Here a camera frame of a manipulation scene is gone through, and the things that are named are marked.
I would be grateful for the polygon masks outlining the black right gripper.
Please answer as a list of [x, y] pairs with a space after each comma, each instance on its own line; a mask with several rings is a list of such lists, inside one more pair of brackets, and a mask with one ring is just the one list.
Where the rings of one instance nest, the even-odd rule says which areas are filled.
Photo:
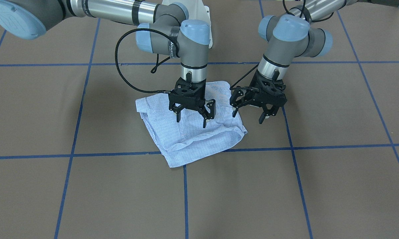
[[197, 111], [203, 117], [203, 128], [216, 116], [216, 100], [205, 100], [206, 80], [192, 83], [179, 78], [174, 89], [169, 93], [169, 110], [176, 115], [176, 122], [181, 120], [181, 111]]

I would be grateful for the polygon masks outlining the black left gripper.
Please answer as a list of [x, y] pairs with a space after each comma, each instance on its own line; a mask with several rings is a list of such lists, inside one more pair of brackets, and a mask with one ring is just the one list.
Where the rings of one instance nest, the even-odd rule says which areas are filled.
[[232, 117], [235, 118], [239, 108], [246, 105], [261, 107], [263, 112], [258, 120], [262, 124], [265, 119], [276, 116], [279, 107], [283, 107], [287, 98], [284, 94], [286, 85], [283, 80], [278, 79], [280, 71], [274, 70], [268, 78], [258, 70], [248, 87], [235, 87], [230, 97], [230, 105], [233, 108]]

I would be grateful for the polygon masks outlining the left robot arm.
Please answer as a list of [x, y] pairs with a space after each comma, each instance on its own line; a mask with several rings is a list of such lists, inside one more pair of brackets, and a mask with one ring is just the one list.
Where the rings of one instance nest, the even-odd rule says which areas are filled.
[[304, 0], [302, 5], [285, 8], [283, 15], [262, 18], [258, 33], [268, 43], [248, 86], [234, 83], [230, 90], [232, 117], [247, 105], [262, 108], [259, 123], [278, 113], [287, 98], [283, 78], [296, 57], [318, 57], [327, 54], [333, 45], [330, 32], [312, 28], [311, 24], [328, 20], [334, 12], [357, 3], [355, 0]]

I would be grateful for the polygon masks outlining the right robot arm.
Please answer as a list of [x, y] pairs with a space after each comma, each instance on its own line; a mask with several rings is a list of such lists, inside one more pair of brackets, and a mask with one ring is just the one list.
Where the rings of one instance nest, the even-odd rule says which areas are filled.
[[71, 17], [136, 26], [124, 33], [115, 47], [116, 69], [124, 82], [135, 88], [120, 71], [118, 50], [125, 37], [135, 34], [140, 50], [180, 59], [181, 75], [174, 89], [156, 90], [168, 95], [169, 110], [176, 115], [176, 121], [180, 122], [184, 109], [198, 112], [203, 117], [203, 127], [215, 118], [216, 101], [205, 99], [210, 26], [205, 21], [191, 19], [186, 5], [143, 0], [0, 0], [0, 25], [26, 40], [43, 36]]

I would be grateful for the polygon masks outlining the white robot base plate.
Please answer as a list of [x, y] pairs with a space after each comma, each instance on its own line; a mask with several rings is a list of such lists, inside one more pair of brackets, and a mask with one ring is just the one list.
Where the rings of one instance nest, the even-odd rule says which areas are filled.
[[170, 5], [173, 3], [181, 3], [183, 4], [189, 14], [189, 20], [202, 20], [206, 22], [210, 26], [210, 44], [209, 49], [213, 47], [213, 37], [212, 37], [212, 23], [210, 17], [210, 8], [204, 5], [202, 0], [162, 0], [161, 4]]

